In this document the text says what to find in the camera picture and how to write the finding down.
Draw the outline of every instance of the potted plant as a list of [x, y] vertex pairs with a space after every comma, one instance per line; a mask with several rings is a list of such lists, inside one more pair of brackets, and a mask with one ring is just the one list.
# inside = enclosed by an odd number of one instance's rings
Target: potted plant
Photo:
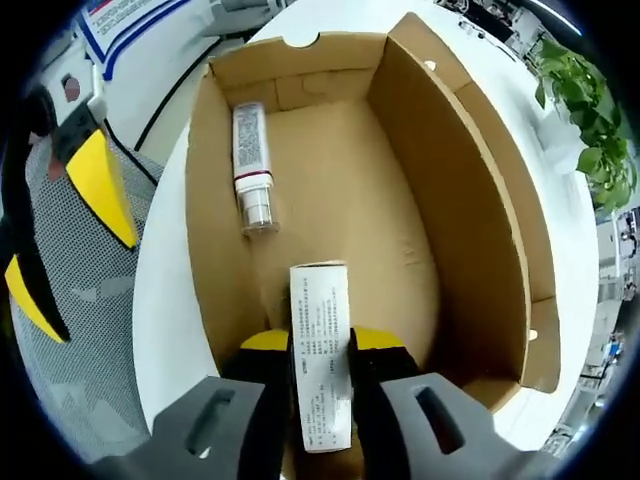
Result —
[[623, 207], [638, 177], [628, 151], [628, 123], [604, 76], [582, 55], [549, 40], [542, 40], [535, 65], [537, 102], [544, 108], [549, 96], [580, 129], [585, 148], [576, 169], [587, 175], [594, 205], [607, 211]]

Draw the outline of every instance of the white box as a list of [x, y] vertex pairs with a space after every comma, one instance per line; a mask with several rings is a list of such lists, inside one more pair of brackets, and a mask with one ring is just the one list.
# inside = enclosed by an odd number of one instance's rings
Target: white box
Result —
[[293, 352], [304, 448], [351, 447], [347, 266], [333, 261], [290, 269]]

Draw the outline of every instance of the poster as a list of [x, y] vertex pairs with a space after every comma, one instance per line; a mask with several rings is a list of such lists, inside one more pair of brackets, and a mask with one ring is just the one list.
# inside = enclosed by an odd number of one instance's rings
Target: poster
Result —
[[118, 56], [137, 37], [191, 0], [89, 0], [78, 16], [92, 59], [111, 80]]

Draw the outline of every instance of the white bottle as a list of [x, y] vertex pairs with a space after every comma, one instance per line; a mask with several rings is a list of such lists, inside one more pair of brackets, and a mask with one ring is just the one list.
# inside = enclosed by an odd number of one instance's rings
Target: white bottle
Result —
[[266, 116], [261, 103], [245, 103], [233, 110], [233, 181], [242, 213], [242, 233], [278, 231], [271, 198], [273, 176]]

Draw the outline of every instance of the white table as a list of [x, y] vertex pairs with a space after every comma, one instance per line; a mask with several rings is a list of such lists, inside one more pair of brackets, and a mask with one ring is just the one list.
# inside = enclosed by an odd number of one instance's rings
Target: white table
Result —
[[[490, 42], [457, 26], [458, 16], [420, 0], [298, 0], [253, 40], [283, 36], [311, 43], [318, 31], [388, 32], [416, 12], [458, 55], [511, 131], [538, 191], [547, 221], [557, 285], [561, 335], [558, 389], [521, 389], [494, 416], [496, 430], [521, 449], [539, 449], [564, 411], [584, 363], [595, 318], [598, 246], [583, 175], [559, 176], [543, 159], [535, 128], [544, 113], [534, 100], [535, 79]], [[133, 349], [142, 408], [154, 417], [217, 369], [195, 297], [185, 225], [188, 126], [169, 159], [149, 212], [133, 305]]]

